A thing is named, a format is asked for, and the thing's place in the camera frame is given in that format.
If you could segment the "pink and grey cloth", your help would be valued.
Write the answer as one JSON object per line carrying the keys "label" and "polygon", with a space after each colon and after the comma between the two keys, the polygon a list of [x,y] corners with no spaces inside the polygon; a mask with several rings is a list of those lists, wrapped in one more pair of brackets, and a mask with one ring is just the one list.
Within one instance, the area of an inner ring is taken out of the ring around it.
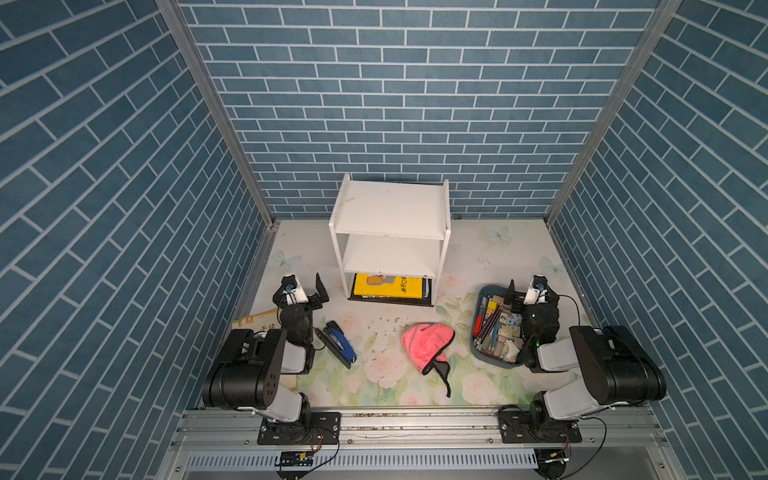
{"label": "pink and grey cloth", "polygon": [[444,352],[454,339],[455,331],[439,323],[413,325],[400,337],[408,358],[422,375],[437,373],[445,385],[447,398],[452,396],[449,382],[451,366]]}

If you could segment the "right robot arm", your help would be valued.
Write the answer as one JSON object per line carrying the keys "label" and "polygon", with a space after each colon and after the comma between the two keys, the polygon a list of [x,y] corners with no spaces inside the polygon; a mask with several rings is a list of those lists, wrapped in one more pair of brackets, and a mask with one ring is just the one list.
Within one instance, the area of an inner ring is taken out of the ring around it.
{"label": "right robot arm", "polygon": [[635,406],[666,396],[667,382],[660,368],[629,329],[571,326],[558,338],[560,296],[544,276],[535,275],[528,290],[510,284],[503,305],[521,316],[515,364],[533,373],[578,376],[553,390],[542,391],[529,407],[534,425],[577,421],[617,406]]}

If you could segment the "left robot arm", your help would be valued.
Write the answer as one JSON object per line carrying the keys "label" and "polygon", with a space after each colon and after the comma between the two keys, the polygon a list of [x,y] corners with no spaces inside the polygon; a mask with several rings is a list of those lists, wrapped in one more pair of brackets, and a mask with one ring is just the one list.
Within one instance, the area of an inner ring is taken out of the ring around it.
{"label": "left robot arm", "polygon": [[281,377],[310,372],[316,353],[313,312],[328,301],[319,275],[310,294],[295,275],[283,277],[273,295],[278,326],[230,331],[203,383],[203,404],[258,414],[273,425],[307,426],[307,397],[283,385]]}

